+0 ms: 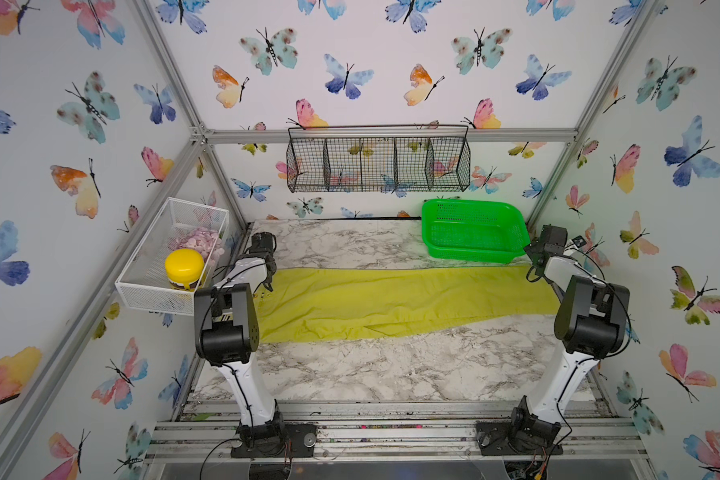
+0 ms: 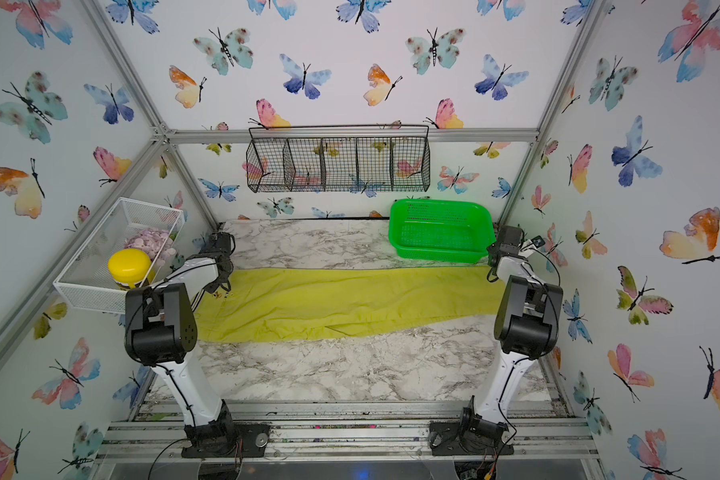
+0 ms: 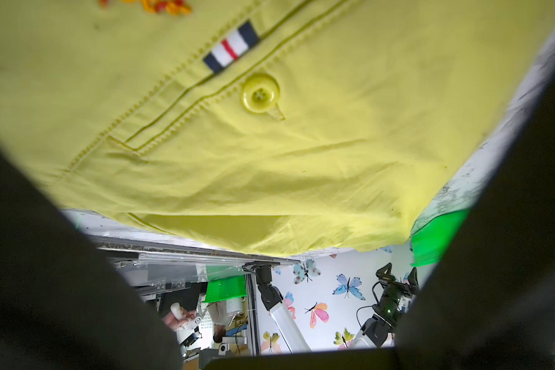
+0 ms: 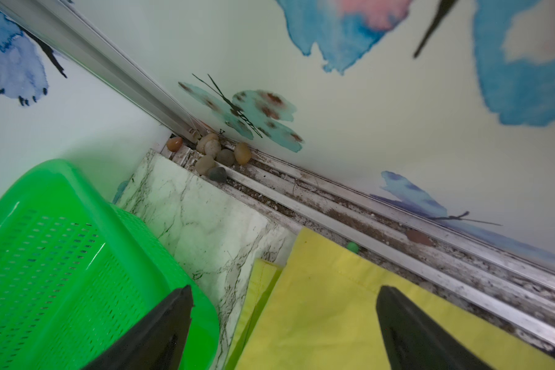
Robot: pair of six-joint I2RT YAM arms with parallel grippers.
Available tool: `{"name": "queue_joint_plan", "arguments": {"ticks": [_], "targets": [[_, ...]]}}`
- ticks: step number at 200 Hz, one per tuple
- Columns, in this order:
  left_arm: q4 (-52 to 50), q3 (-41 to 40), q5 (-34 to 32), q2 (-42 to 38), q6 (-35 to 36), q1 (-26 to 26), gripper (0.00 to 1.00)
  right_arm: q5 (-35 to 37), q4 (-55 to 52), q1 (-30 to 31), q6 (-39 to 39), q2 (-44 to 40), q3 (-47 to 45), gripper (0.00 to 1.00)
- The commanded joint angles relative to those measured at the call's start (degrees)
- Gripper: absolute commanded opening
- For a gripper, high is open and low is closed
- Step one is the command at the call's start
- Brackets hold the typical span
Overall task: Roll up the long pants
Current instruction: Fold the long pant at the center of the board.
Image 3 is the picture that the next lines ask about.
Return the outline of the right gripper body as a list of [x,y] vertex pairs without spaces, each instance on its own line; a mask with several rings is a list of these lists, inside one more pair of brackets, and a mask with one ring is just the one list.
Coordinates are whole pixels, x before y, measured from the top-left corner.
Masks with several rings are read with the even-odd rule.
[[409,311],[413,300],[419,294],[417,268],[412,268],[405,280],[398,282],[392,274],[393,264],[388,263],[376,271],[383,293],[375,313],[388,324],[396,324]]

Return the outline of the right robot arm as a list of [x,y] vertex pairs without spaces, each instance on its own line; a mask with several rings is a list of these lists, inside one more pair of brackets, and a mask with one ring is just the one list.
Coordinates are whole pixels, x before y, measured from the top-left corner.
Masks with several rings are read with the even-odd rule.
[[[286,297],[272,284],[271,263],[248,263],[244,271],[254,275],[257,290],[261,294],[262,305],[277,326],[278,334],[292,353],[309,352],[300,328],[295,323],[293,311],[286,305]],[[412,268],[403,281],[397,281],[392,274],[391,263],[376,271],[377,282],[371,292],[375,303],[370,305],[372,316],[359,325],[353,335],[349,331],[339,334],[334,343],[350,349],[382,348],[395,342],[396,327],[400,319],[408,313],[420,292],[417,268]]]

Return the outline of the lime green long pants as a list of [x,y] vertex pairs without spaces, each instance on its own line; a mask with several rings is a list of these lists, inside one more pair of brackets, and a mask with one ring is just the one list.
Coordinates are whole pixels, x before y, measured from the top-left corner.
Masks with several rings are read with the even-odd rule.
[[555,1],[0,1],[0,147],[54,203],[372,251],[502,120]]

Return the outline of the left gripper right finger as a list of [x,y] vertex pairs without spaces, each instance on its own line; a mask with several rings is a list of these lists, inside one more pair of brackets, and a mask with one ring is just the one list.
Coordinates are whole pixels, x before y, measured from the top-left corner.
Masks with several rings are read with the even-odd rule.
[[555,74],[399,326],[400,369],[552,369]]

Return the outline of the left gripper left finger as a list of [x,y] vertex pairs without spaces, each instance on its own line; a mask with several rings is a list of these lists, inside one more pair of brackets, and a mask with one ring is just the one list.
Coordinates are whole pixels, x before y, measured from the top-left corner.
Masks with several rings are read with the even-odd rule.
[[180,369],[174,333],[0,153],[0,369]]

